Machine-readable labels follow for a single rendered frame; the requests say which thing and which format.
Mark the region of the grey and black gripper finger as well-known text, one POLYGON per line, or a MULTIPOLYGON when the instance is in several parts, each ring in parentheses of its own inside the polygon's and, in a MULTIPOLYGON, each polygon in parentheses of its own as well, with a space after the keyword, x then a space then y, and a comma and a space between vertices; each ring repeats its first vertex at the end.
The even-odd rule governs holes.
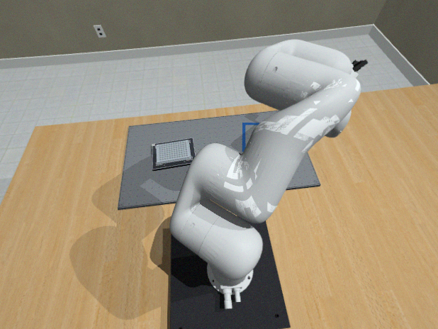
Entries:
POLYGON ((359 62, 357 62, 356 60, 353 61, 352 63, 354 65, 354 67, 352 68, 354 71, 359 71, 361 69, 361 67, 363 67, 364 65, 368 64, 367 60, 361 60, 359 62))

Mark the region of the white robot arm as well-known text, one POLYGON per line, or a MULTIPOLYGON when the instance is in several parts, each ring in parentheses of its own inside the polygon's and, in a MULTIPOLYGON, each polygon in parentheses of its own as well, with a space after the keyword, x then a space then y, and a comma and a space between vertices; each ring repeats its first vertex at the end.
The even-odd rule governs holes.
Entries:
POLYGON ((245 91, 280 111, 255 127, 242 154, 211 143, 192 160, 169 229, 208 263, 225 309, 231 295, 241 302, 262 254, 261 235, 244 220, 266 221, 309 149, 348 124, 361 93, 351 72, 344 53, 304 40, 264 48, 247 68, 245 91))

